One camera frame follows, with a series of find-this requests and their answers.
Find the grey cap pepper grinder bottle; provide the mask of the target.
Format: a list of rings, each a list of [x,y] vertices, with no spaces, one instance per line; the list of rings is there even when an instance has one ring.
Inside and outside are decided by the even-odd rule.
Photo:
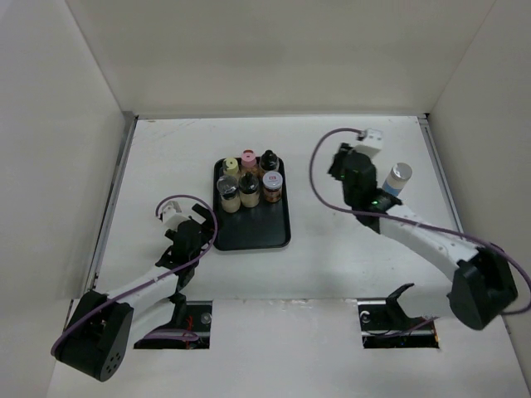
[[[229,175],[217,180],[217,191],[221,198],[222,209],[229,214],[236,213],[241,206],[238,181]]]

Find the silver cap blue label bottle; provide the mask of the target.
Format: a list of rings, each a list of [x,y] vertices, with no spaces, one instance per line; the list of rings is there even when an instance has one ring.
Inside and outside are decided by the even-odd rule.
[[[382,184],[382,189],[398,197],[403,188],[409,182],[413,174],[412,168],[407,163],[396,163],[390,170],[385,181]]]

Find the yellow cap spice bottle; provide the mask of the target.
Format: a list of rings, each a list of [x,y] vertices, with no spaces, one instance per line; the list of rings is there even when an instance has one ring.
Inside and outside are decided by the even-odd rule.
[[[225,158],[222,161],[221,181],[224,186],[240,188],[241,170],[236,158]]]

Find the black cap grinder bottle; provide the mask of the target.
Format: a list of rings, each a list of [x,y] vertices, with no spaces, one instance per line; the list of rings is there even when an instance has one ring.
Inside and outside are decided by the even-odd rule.
[[[260,182],[252,172],[246,172],[239,180],[241,204],[246,208],[256,207],[260,202]]]

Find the red label spice jar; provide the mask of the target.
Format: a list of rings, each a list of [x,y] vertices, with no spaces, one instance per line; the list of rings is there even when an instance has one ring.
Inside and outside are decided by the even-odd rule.
[[[269,171],[262,177],[264,198],[269,203],[276,203],[281,199],[284,178],[277,171]]]

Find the pink cap spice bottle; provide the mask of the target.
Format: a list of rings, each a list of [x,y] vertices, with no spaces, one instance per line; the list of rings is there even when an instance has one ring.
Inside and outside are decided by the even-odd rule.
[[[248,172],[255,177],[259,176],[257,157],[251,149],[246,149],[241,154],[241,175],[245,175]]]

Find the small black cap spice bottle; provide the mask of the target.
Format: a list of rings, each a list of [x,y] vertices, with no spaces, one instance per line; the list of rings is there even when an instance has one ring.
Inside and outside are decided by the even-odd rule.
[[[277,171],[279,166],[280,160],[272,150],[267,149],[260,156],[259,171],[261,176],[265,175],[267,172]]]

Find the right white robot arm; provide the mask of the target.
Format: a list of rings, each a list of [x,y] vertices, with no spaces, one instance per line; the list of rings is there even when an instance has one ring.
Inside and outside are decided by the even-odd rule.
[[[341,143],[329,175],[342,183],[343,200],[362,225],[406,246],[451,281],[446,298],[431,302],[428,313],[448,314],[468,328],[482,330],[518,297],[502,255],[469,238],[422,228],[418,215],[377,186],[376,168],[359,148]]]

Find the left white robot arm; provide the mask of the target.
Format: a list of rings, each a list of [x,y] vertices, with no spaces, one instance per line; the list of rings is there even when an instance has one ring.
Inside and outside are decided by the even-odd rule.
[[[155,211],[167,227],[164,235],[171,245],[133,282],[107,294],[91,289],[80,298],[66,330],[51,348],[58,362],[104,382],[138,342],[200,340],[191,323],[183,326],[187,304],[182,290],[212,248],[218,223],[213,209],[201,199],[192,206],[201,221],[183,216],[179,198],[167,198]]]

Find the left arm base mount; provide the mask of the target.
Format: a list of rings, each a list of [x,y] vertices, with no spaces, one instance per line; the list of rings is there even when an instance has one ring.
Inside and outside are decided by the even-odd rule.
[[[149,330],[152,338],[138,340],[136,350],[195,350],[210,347],[213,301],[188,301],[177,293],[169,299],[171,318]]]

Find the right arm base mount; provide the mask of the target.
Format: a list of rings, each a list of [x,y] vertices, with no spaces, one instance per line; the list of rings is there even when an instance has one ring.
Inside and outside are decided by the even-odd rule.
[[[365,349],[439,348],[436,318],[411,318],[398,303],[398,299],[412,286],[404,284],[386,298],[362,298],[357,301]]]

